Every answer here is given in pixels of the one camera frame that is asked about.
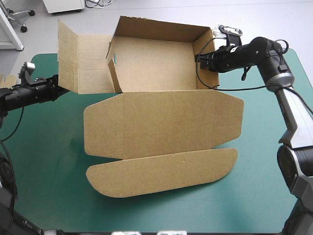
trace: gray floor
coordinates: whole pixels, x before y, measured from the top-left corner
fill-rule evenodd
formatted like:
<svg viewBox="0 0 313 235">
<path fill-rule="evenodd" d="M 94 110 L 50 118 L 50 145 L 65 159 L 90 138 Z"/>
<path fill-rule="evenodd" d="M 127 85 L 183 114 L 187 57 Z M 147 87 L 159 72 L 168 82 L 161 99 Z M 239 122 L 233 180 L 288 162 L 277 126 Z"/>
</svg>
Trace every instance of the gray floor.
<svg viewBox="0 0 313 235">
<path fill-rule="evenodd" d="M 8 0 L 13 10 L 31 8 L 36 16 L 21 19 L 28 31 L 14 26 L 24 51 L 0 50 L 0 73 L 17 74 L 24 61 L 39 53 L 57 52 L 57 21 L 79 34 L 112 35 L 120 15 L 214 27 L 225 24 L 242 29 L 242 41 L 257 36 L 285 39 L 293 48 L 313 83 L 313 1 L 304 0 L 116 0 L 105 9 L 50 15 L 41 0 Z"/>
</svg>

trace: chair wheel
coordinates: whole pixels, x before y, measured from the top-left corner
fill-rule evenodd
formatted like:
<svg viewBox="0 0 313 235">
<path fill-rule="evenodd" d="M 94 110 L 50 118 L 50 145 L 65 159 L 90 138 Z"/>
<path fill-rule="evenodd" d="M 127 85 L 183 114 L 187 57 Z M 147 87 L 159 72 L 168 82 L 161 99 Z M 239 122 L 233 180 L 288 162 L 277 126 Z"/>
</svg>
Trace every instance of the chair wheel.
<svg viewBox="0 0 313 235">
<path fill-rule="evenodd" d="M 25 32 L 27 31 L 27 27 L 22 26 L 22 27 L 21 27 L 21 31 L 22 31 L 22 33 L 25 33 Z"/>
<path fill-rule="evenodd" d="M 34 15 L 35 15 L 35 11 L 31 10 L 31 11 L 29 12 L 29 15 L 30 15 L 30 16 L 34 16 Z"/>
</svg>

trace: box lid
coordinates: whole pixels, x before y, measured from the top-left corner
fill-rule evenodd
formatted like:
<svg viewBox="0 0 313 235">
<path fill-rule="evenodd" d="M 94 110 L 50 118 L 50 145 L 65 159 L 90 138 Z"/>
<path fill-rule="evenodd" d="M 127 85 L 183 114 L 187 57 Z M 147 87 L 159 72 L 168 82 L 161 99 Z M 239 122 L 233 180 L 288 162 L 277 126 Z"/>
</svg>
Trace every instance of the box lid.
<svg viewBox="0 0 313 235">
<path fill-rule="evenodd" d="M 240 135 L 243 107 L 213 90 L 119 94 L 85 109 L 85 151 L 132 159 L 210 149 Z"/>
<path fill-rule="evenodd" d="M 92 165 L 91 185 L 110 197 L 130 197 L 210 183 L 234 167 L 235 149 L 210 149 Z"/>
</svg>

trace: box flap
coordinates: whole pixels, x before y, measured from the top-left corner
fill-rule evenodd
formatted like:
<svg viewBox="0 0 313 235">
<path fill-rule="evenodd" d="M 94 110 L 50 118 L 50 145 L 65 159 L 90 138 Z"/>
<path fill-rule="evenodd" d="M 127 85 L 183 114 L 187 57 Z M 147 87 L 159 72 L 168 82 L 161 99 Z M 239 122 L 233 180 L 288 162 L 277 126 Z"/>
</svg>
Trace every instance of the box flap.
<svg viewBox="0 0 313 235">
<path fill-rule="evenodd" d="M 130 197 L 219 180 L 236 159 L 235 149 L 210 149 L 93 165 L 86 175 L 99 193 Z"/>
<path fill-rule="evenodd" d="M 59 21 L 59 85 L 78 94 L 114 92 L 106 59 L 111 39 L 109 35 L 77 35 Z"/>
<path fill-rule="evenodd" d="M 243 106 L 213 90 L 123 93 L 85 109 L 85 151 L 132 159 L 210 149 L 240 135 Z"/>
<path fill-rule="evenodd" d="M 121 16 L 115 36 L 192 43 L 209 27 Z"/>
<path fill-rule="evenodd" d="M 4 79 L 4 76 L 0 74 L 0 88 L 11 88 L 16 85 L 16 76 L 14 75 L 8 75 L 6 79 Z"/>
</svg>

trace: open cardboard box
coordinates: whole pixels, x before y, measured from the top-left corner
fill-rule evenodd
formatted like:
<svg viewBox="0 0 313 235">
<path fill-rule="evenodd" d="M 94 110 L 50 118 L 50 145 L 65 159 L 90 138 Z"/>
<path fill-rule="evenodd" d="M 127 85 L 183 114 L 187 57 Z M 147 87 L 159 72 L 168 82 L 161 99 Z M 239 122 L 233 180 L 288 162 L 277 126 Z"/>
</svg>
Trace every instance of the open cardboard box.
<svg viewBox="0 0 313 235">
<path fill-rule="evenodd" d="M 106 40 L 98 45 L 101 53 L 87 49 L 86 38 Z M 122 93 L 84 112 L 85 151 L 123 159 L 91 166 L 92 186 L 128 197 L 225 176 L 237 151 L 212 148 L 240 135 L 243 101 L 196 79 L 194 56 L 212 38 L 211 29 L 123 16 L 108 38 L 76 35 L 59 23 L 60 85 L 80 94 Z M 211 44 L 204 52 L 213 50 Z M 200 76 L 219 84 L 217 73 L 202 70 Z"/>
</svg>

